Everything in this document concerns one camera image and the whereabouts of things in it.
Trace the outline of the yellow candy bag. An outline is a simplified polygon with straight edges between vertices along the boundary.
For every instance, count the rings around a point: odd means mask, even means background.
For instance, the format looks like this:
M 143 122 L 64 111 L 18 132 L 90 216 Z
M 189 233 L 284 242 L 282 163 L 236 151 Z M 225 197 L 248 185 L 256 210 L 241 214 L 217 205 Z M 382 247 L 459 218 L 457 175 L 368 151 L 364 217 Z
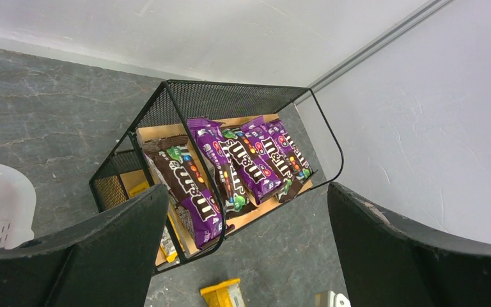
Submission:
M 217 285 L 202 288 L 201 296 L 208 307 L 245 307 L 240 290 L 240 278 L 228 279 Z

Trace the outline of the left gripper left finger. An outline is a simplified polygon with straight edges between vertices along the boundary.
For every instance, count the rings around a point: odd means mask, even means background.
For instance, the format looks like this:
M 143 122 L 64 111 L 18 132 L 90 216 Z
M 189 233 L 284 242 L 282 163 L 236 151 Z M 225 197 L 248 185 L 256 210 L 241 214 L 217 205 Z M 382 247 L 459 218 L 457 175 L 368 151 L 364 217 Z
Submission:
M 0 249 L 0 306 L 142 306 L 169 194 L 155 185 L 113 209 Z

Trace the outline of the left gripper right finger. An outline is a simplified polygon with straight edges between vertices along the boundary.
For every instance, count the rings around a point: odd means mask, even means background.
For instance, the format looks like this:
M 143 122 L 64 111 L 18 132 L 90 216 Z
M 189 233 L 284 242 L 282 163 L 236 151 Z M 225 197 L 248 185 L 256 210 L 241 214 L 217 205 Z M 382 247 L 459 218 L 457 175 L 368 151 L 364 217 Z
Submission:
M 436 230 L 336 182 L 327 204 L 352 306 L 491 306 L 491 244 Z

